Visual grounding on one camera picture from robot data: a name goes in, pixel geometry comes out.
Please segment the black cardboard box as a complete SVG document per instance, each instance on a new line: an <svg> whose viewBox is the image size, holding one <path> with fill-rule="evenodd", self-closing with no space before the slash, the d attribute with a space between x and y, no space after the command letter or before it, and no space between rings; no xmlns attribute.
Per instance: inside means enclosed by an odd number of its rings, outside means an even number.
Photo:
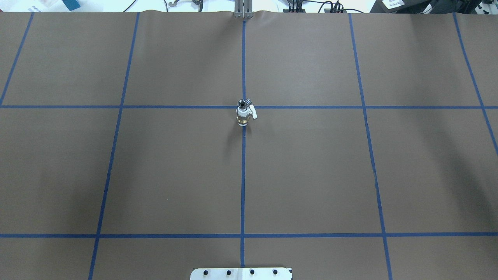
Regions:
<svg viewBox="0 0 498 280"><path fill-rule="evenodd" d="M375 0L370 14L419 14L429 6L430 0Z"/></svg>

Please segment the blue block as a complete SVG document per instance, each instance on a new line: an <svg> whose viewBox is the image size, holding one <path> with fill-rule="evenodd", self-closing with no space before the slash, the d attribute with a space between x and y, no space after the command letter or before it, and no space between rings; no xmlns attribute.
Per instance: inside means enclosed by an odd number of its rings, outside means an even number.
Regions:
<svg viewBox="0 0 498 280"><path fill-rule="evenodd" d="M64 6L68 9L68 11L74 11L81 7L81 4L78 0L62 0Z"/></svg>

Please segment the aluminium frame post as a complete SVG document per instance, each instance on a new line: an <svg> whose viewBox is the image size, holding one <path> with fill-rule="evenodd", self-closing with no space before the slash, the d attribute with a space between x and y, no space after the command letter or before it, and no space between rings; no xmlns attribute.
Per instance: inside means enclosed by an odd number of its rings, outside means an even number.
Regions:
<svg viewBox="0 0 498 280"><path fill-rule="evenodd" d="M253 17L253 0L234 0L233 2L235 18L248 19Z"/></svg>

